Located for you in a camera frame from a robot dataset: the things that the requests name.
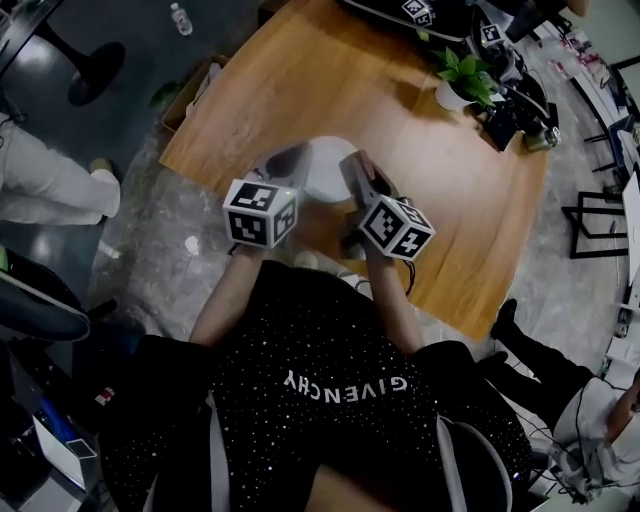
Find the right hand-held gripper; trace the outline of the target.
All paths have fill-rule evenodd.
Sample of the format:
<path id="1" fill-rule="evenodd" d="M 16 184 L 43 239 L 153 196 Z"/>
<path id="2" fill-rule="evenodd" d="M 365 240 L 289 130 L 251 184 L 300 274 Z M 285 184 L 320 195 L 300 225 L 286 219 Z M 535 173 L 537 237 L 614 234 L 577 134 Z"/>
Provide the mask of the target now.
<path id="1" fill-rule="evenodd" d="M 359 210 L 367 207 L 368 180 L 357 155 L 348 155 L 339 164 L 345 185 Z M 398 189 L 378 166 L 369 179 L 378 194 L 359 224 L 359 230 L 386 257 L 414 261 L 435 236 L 436 231 L 417 208 L 399 201 Z"/>

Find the white plate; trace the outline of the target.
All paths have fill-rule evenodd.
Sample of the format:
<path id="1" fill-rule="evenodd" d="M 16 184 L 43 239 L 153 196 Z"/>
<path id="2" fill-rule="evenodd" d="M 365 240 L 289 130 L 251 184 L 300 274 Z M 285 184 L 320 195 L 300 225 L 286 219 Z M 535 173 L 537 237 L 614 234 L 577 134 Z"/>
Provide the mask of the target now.
<path id="1" fill-rule="evenodd" d="M 313 199 L 336 204 L 352 197 L 340 163 L 356 152 L 349 141 L 336 136 L 321 136 L 309 141 L 310 165 L 304 191 Z"/>

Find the black spare gripper device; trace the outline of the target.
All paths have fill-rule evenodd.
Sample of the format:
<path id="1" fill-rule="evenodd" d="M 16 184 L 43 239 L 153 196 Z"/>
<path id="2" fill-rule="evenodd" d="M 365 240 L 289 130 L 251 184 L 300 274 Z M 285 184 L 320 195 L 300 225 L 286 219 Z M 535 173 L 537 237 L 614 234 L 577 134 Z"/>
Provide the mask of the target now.
<path id="1" fill-rule="evenodd" d="M 487 70 L 496 82 L 512 84 L 523 78 L 524 60 L 498 25 L 474 25 L 469 46 L 488 65 Z"/>
<path id="2" fill-rule="evenodd" d="M 470 33 L 471 7 L 466 0 L 340 0 L 367 14 L 451 42 Z"/>

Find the white open box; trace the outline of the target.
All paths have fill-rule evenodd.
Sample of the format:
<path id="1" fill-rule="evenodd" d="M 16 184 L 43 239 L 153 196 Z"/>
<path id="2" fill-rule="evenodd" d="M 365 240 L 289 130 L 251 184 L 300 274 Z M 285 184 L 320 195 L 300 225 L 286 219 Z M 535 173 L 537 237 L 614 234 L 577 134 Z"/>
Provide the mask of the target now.
<path id="1" fill-rule="evenodd" d="M 83 438 L 62 441 L 39 418 L 32 419 L 44 458 L 74 485 L 89 492 L 98 480 L 98 454 Z"/>

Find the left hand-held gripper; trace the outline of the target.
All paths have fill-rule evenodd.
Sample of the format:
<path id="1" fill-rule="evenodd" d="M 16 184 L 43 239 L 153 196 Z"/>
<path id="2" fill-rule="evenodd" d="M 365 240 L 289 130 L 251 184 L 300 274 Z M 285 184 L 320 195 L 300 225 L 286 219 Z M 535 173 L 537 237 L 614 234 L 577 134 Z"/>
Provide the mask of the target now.
<path id="1" fill-rule="evenodd" d="M 313 148 L 307 142 L 262 155 L 255 171 L 267 180 L 291 180 L 301 189 L 307 182 Z M 223 204 L 225 228 L 234 243 L 273 249 L 298 221 L 299 197 L 295 189 L 263 182 L 234 179 Z"/>

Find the black metal frame stand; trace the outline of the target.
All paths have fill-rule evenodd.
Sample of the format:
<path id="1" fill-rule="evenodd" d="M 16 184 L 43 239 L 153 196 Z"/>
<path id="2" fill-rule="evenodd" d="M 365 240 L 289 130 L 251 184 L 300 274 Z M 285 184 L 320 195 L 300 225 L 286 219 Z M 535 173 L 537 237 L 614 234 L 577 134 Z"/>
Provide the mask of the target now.
<path id="1" fill-rule="evenodd" d="M 585 205 L 587 199 L 610 201 L 614 204 L 623 204 L 620 194 L 611 194 L 604 192 L 579 191 L 577 195 L 577 204 L 575 206 L 562 206 L 561 212 L 568 220 L 571 226 L 571 244 L 569 249 L 569 258 L 572 260 L 598 259 L 598 258 L 614 258 L 629 255 L 628 248 L 607 249 L 593 251 L 579 251 L 579 237 L 583 235 L 587 240 L 620 240 L 627 237 L 627 233 L 592 233 L 584 224 L 585 215 L 603 215 L 609 217 L 624 217 L 625 211 L 620 207 L 588 207 Z"/>

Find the green plant in white pot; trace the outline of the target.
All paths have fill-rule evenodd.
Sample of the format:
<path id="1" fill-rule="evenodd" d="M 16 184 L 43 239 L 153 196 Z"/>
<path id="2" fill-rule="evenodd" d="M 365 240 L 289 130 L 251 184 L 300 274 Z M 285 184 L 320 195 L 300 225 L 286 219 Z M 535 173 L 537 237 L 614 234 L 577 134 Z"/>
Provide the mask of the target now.
<path id="1" fill-rule="evenodd" d="M 436 100 L 449 111 L 461 111 L 471 104 L 494 107 L 496 83 L 489 71 L 491 66 L 474 55 L 460 58 L 447 47 L 433 53 L 440 61 L 437 76 L 442 83 L 436 88 Z"/>

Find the person's left forearm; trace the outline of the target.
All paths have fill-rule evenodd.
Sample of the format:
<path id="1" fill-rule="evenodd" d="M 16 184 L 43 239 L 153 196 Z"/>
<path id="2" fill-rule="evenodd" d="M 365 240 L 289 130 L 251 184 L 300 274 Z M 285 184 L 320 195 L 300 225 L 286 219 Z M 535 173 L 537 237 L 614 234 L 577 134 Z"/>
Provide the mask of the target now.
<path id="1" fill-rule="evenodd" d="M 213 347 L 243 316 L 264 260 L 265 250 L 240 245 L 205 302 L 189 341 Z"/>

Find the black sparkly shirt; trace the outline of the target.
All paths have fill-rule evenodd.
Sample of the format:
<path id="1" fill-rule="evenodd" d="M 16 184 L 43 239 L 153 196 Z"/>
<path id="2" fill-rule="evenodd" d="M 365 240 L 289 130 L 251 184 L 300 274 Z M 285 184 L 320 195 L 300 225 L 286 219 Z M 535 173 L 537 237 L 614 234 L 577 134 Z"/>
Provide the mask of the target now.
<path id="1" fill-rule="evenodd" d="M 420 472 L 453 512 L 439 420 L 468 512 L 507 512 L 532 449 L 468 348 L 405 355 L 344 281 L 267 261 L 216 346 L 140 339 L 99 445 L 118 512 L 304 512 L 321 464 Z"/>

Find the clear water bottle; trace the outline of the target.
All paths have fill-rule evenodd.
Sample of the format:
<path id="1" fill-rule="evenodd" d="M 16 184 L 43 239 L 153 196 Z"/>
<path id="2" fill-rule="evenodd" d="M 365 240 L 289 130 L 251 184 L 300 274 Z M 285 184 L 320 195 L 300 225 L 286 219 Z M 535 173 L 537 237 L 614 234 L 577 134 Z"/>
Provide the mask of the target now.
<path id="1" fill-rule="evenodd" d="M 170 9 L 171 18 L 173 19 L 179 33 L 183 36 L 190 36 L 193 33 L 193 25 L 185 9 L 177 2 L 172 3 Z"/>

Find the person's right forearm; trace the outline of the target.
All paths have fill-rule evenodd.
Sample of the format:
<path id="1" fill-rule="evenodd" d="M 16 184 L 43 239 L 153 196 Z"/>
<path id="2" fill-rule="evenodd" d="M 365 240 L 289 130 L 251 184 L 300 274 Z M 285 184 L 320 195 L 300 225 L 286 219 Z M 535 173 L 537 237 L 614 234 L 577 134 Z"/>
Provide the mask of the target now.
<path id="1" fill-rule="evenodd" d="M 403 354 L 412 355 L 425 346 L 425 341 L 395 263 L 369 244 L 365 254 L 373 301 L 386 336 Z"/>

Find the round metal tin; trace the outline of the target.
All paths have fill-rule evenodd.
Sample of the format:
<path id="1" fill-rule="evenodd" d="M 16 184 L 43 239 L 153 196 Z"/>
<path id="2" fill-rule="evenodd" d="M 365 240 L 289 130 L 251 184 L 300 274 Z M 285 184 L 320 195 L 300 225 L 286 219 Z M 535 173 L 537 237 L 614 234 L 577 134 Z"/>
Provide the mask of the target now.
<path id="1" fill-rule="evenodd" d="M 524 142 L 527 150 L 531 153 L 549 151 L 560 144 L 560 130 L 557 126 L 540 126 L 526 131 Z"/>

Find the black round stool base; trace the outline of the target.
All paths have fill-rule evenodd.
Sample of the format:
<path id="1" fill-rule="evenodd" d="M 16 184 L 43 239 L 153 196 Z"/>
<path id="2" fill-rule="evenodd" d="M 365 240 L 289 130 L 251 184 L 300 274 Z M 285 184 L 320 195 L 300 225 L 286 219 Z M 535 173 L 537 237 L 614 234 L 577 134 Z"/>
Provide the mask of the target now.
<path id="1" fill-rule="evenodd" d="M 76 73 L 68 90 L 68 101 L 74 107 L 86 106 L 98 98 L 117 76 L 125 60 L 126 50 L 121 43 L 109 42 L 85 55 L 61 39 L 47 21 L 43 21 L 34 34 L 55 47 L 75 67 Z"/>

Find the green leaf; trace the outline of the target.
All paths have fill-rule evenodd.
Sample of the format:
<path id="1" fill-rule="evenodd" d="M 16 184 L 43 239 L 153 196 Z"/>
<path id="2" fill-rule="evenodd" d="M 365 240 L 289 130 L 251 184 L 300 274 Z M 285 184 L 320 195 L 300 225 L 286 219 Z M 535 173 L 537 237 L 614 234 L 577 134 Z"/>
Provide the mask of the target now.
<path id="1" fill-rule="evenodd" d="M 149 100 L 150 108 L 159 108 L 165 105 L 180 90 L 180 84 L 171 81 L 161 85 Z"/>

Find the wooden table with white legs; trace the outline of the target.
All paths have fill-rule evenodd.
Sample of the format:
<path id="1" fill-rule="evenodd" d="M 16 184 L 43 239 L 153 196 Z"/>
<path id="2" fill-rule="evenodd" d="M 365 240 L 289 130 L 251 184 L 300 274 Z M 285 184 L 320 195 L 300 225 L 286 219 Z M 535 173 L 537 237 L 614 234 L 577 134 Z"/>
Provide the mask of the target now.
<path id="1" fill-rule="evenodd" d="M 400 34 L 336 0 L 290 0 L 231 58 L 168 143 L 164 166 L 225 194 L 261 155 L 332 135 L 365 150 L 434 225 L 411 301 L 483 339 L 515 275 L 547 154 L 495 150 L 435 98 Z"/>

